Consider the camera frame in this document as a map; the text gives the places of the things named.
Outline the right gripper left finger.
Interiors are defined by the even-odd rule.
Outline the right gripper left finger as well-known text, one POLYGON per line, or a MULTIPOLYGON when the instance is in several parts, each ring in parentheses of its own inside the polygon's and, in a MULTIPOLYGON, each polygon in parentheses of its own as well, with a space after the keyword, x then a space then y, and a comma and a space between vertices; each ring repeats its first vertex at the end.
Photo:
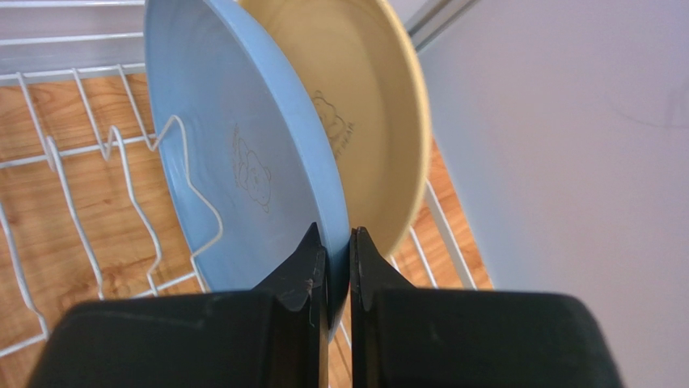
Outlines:
POLYGON ((84 302, 30 387, 325 387, 326 251, 316 226, 253 289, 84 302))

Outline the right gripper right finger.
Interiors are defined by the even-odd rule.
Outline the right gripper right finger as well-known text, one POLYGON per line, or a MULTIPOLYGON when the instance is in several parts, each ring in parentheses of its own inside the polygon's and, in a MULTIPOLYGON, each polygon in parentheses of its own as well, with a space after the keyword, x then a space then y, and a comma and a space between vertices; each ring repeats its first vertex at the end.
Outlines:
POLYGON ((560 293, 424 289, 350 238, 356 387, 621 387, 589 309, 560 293))

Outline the blue grey plate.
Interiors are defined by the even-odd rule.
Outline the blue grey plate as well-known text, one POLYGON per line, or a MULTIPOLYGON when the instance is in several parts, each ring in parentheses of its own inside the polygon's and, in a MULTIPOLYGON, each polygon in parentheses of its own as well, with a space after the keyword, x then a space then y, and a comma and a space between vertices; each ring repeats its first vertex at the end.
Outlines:
POLYGON ((349 287, 349 217, 293 67, 233 1, 148 1, 144 41, 164 174, 206 288, 257 286, 317 225, 335 333, 349 287))

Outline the tan wooden plate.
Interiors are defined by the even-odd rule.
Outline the tan wooden plate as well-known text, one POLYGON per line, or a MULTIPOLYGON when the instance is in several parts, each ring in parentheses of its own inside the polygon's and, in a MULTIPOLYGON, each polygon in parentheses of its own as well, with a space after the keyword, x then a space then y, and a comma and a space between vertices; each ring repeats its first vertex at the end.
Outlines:
POLYGON ((387 1, 244 1, 298 74, 336 160, 350 224, 394 255, 423 202, 432 149, 416 50, 387 1))

